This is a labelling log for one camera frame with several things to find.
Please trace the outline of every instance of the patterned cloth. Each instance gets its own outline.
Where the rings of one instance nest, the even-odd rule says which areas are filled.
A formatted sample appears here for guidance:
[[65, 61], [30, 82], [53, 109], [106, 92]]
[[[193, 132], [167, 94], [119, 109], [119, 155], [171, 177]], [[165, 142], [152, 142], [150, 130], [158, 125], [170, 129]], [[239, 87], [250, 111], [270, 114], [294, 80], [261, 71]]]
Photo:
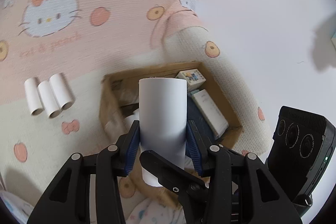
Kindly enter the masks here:
[[162, 206], [149, 198], [136, 206], [126, 221], [127, 224], [185, 224], [182, 209]]
[[[272, 138], [258, 102], [225, 55], [224, 42], [200, 27], [196, 0], [0, 1], [0, 172], [6, 189], [30, 204], [72, 153], [90, 155], [113, 142], [98, 120], [107, 73], [202, 61], [243, 125], [234, 149], [267, 151]], [[54, 119], [31, 117], [23, 82], [58, 72], [68, 80], [74, 105]], [[169, 212], [171, 221], [180, 219]]]

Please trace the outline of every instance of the peach print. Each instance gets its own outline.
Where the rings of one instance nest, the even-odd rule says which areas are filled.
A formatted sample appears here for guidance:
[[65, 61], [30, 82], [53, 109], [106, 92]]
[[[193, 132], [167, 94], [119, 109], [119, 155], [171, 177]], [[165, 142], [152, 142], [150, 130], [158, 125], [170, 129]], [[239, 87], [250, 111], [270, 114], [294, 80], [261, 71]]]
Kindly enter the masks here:
[[264, 113], [262, 112], [260, 107], [258, 107], [258, 117], [259, 117], [259, 120], [261, 121], [265, 120]]
[[219, 50], [219, 48], [216, 46], [216, 44], [212, 41], [208, 41], [205, 44], [205, 54], [209, 57], [217, 57], [219, 54], [221, 53], [221, 51]]
[[104, 7], [98, 7], [94, 9], [90, 16], [91, 25], [103, 25], [110, 18], [110, 14], [110, 11]]
[[4, 61], [8, 54], [8, 44], [5, 40], [0, 41], [0, 62]]
[[14, 155], [19, 162], [26, 162], [28, 153], [24, 143], [14, 145]]
[[165, 8], [162, 6], [150, 8], [147, 12], [147, 18], [149, 20], [157, 20], [163, 15], [164, 11]]

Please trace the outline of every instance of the camera lens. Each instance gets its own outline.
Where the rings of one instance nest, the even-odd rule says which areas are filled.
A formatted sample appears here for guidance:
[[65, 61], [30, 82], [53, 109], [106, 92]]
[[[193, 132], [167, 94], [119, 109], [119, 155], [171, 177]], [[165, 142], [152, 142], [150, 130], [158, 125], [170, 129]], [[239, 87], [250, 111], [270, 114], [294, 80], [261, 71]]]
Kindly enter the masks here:
[[307, 134], [301, 141], [300, 154], [302, 158], [310, 156], [314, 148], [314, 138], [311, 134]]
[[284, 131], [285, 131], [285, 127], [286, 127], [286, 124], [285, 124], [285, 121], [284, 120], [281, 120], [279, 122], [279, 126], [278, 126], [278, 135], [281, 136]]
[[291, 126], [289, 127], [288, 131], [287, 131], [287, 135], [286, 135], [286, 145], [289, 148], [293, 148], [294, 145], [297, 142], [297, 139], [299, 137], [299, 128], [298, 126], [291, 124]]

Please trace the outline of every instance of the toilet paper roll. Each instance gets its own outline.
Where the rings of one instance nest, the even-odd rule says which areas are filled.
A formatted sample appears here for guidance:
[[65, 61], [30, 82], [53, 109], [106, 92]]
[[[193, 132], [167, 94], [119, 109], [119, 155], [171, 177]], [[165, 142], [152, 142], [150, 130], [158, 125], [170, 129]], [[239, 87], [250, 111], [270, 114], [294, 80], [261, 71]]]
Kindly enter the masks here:
[[49, 82], [59, 107], [62, 110], [70, 108], [74, 101], [62, 75], [60, 73], [54, 74], [50, 77]]
[[[184, 169], [187, 116], [187, 82], [174, 78], [145, 78], [139, 81], [141, 152], [154, 150]], [[143, 180], [161, 186], [142, 168]]]
[[43, 81], [38, 85], [41, 100], [49, 118], [58, 116], [61, 111], [58, 107], [53, 91], [48, 81]]
[[36, 78], [29, 78], [24, 83], [26, 99], [31, 115], [35, 116], [43, 111], [43, 106], [39, 93], [37, 91], [37, 81]]

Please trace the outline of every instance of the white wall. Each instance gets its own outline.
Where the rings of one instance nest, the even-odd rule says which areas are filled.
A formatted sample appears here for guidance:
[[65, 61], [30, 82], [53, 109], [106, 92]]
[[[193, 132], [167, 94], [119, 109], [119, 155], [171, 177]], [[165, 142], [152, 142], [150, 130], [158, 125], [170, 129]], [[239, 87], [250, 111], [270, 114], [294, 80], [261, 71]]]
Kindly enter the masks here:
[[[336, 50], [330, 41], [335, 0], [199, 0], [197, 13], [242, 73], [272, 129], [282, 105], [324, 115], [336, 125]], [[336, 156], [313, 192], [304, 223], [328, 198], [335, 170]]]

